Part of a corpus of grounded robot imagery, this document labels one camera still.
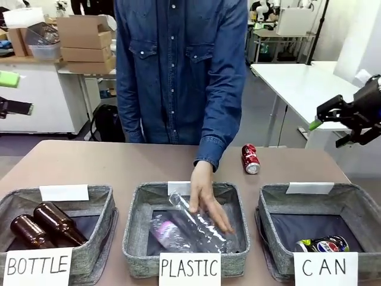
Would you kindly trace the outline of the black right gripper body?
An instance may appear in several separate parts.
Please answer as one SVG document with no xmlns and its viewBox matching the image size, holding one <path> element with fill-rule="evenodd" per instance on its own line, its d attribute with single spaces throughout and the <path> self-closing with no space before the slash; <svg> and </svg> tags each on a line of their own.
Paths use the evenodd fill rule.
<svg viewBox="0 0 381 286">
<path fill-rule="evenodd" d="M 344 125 L 350 129 L 366 130 L 364 145 L 380 136 L 380 75 L 369 78 L 354 94 L 351 102 L 354 115 Z"/>
</svg>

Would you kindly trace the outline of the person's left hand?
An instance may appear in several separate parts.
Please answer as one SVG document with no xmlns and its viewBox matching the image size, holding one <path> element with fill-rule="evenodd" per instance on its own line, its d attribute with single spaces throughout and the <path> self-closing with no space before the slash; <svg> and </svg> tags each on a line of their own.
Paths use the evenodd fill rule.
<svg viewBox="0 0 381 286">
<path fill-rule="evenodd" d="M 226 212 L 213 193 L 213 166 L 207 161 L 197 162 L 190 178 L 189 211 L 204 209 L 213 222 L 225 233 L 234 233 Z"/>
</svg>

